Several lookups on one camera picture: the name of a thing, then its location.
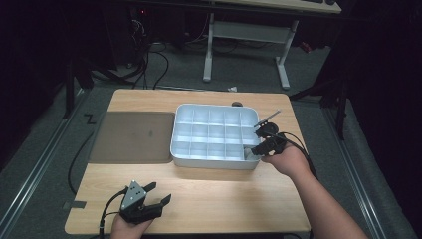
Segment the forearm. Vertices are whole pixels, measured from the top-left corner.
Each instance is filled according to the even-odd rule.
[[[367,238],[310,173],[292,177],[316,238]]]

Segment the desk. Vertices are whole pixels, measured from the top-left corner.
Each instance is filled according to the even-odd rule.
[[[255,109],[259,118],[282,112],[272,119],[280,130],[302,140],[289,98],[281,94],[215,93],[117,90],[109,112],[175,112],[185,103],[231,106],[241,102]],[[162,217],[148,228],[149,234],[178,233],[264,233],[298,232],[311,229],[291,180],[267,163],[254,170],[226,170],[178,167],[164,164],[88,163],[77,201],[86,207],[73,208],[65,230],[69,234],[96,234],[106,202],[131,180],[140,185],[151,181],[157,187],[145,204],[155,203],[171,193]],[[118,211],[118,198],[108,212]],[[105,221],[109,232],[112,216]]]

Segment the small object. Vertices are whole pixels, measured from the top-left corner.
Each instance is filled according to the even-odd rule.
[[[232,103],[232,107],[242,107],[242,106],[243,106],[243,104],[240,103],[240,102],[234,102],[234,103]]]
[[[325,3],[328,5],[334,5],[335,0],[325,0]]]
[[[237,92],[237,87],[227,89],[229,92]]]
[[[139,224],[157,217],[161,217],[162,208],[170,202],[171,194],[164,197],[159,203],[145,206],[143,203],[147,192],[154,189],[156,182],[141,187],[132,181],[120,206],[120,216],[128,223]]]

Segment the human hand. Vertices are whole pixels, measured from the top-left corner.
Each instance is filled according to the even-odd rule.
[[[310,165],[304,154],[291,143],[287,142],[281,154],[263,156],[262,161],[270,163],[280,173],[292,178],[303,173],[311,173]]]
[[[110,239],[139,239],[153,220],[140,224],[127,223],[117,214],[112,222]]]

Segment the white metal frame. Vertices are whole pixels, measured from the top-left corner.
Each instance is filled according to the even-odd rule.
[[[212,43],[214,37],[260,41],[284,44],[281,57],[276,58],[276,65],[279,71],[280,81],[285,90],[290,88],[289,80],[285,69],[285,60],[295,37],[299,21],[295,20],[290,28],[270,27],[263,25],[233,23],[214,21],[214,14],[210,14],[208,31],[208,49],[205,57],[204,82],[211,81],[212,75]]]

